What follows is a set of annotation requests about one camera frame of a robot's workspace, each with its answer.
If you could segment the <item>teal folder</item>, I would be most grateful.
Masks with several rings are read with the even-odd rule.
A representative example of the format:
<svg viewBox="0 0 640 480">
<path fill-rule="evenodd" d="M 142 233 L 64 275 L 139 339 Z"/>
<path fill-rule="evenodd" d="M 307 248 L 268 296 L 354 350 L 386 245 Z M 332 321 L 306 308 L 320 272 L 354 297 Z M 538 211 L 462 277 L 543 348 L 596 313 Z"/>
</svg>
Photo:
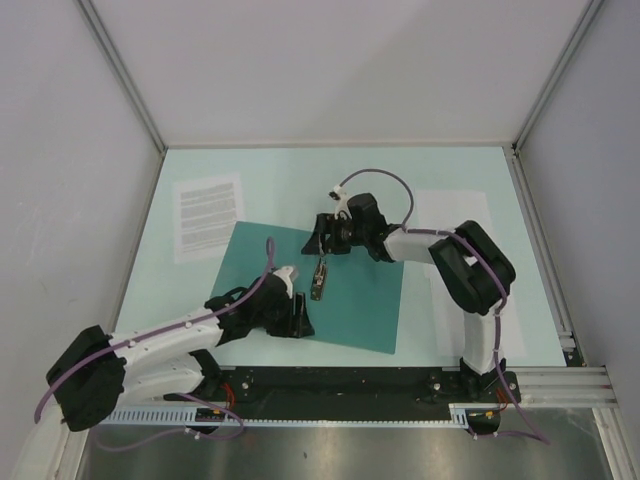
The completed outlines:
<svg viewBox="0 0 640 480">
<path fill-rule="evenodd" d="M 404 266 L 376 262 L 363 247 L 347 255 L 329 255 L 323 295 L 315 301 L 311 285 L 318 258 L 300 253 L 310 236 L 304 230 L 238 222 L 211 295 L 247 287 L 258 278 L 266 262 L 265 242 L 271 237 L 276 246 L 275 265 L 293 265 L 298 270 L 295 290 L 306 294 L 314 340 L 393 354 Z"/>
</svg>

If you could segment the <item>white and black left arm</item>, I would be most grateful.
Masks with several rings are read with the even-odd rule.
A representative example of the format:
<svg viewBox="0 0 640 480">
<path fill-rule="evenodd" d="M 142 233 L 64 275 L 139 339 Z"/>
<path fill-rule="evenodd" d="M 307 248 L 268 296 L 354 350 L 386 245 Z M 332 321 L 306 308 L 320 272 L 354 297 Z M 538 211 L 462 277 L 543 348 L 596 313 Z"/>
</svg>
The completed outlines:
<svg viewBox="0 0 640 480">
<path fill-rule="evenodd" d="M 46 374 L 63 424 L 72 432 L 88 430 L 117 407 L 153 397 L 210 399 L 222 382 L 214 348 L 255 329 L 283 338 L 313 335 L 309 324 L 294 324 L 302 297 L 294 290 L 296 277 L 294 267 L 278 268 L 180 319 L 123 337 L 99 326 L 84 329 Z"/>
</svg>

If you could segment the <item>chrome folder clip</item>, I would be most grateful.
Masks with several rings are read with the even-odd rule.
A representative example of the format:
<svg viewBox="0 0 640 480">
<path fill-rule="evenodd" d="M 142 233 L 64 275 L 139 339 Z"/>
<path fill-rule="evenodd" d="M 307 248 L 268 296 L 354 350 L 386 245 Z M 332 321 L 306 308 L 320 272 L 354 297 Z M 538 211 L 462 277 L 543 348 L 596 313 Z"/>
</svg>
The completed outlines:
<svg viewBox="0 0 640 480">
<path fill-rule="evenodd" d="M 323 297 L 327 280 L 328 267 L 324 256 L 320 256 L 312 276 L 310 298 L 312 301 L 320 301 Z"/>
</svg>

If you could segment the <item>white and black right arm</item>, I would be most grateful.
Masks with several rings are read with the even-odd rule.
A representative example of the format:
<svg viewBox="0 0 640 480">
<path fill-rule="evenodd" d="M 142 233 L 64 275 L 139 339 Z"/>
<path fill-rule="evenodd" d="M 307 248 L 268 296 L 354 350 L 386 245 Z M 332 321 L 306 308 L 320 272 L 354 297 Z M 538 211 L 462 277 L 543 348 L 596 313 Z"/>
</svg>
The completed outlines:
<svg viewBox="0 0 640 480">
<path fill-rule="evenodd" d="M 451 299 L 465 312 L 461 367 L 468 371 L 461 376 L 462 391 L 473 401 L 486 400 L 497 389 L 495 374 L 504 368 L 497 319 L 516 279 L 512 263 L 474 220 L 452 231 L 409 229 L 389 223 L 370 193 L 350 196 L 336 187 L 329 196 L 336 207 L 316 215 L 301 253 L 322 258 L 363 247 L 375 261 L 435 266 Z"/>
</svg>

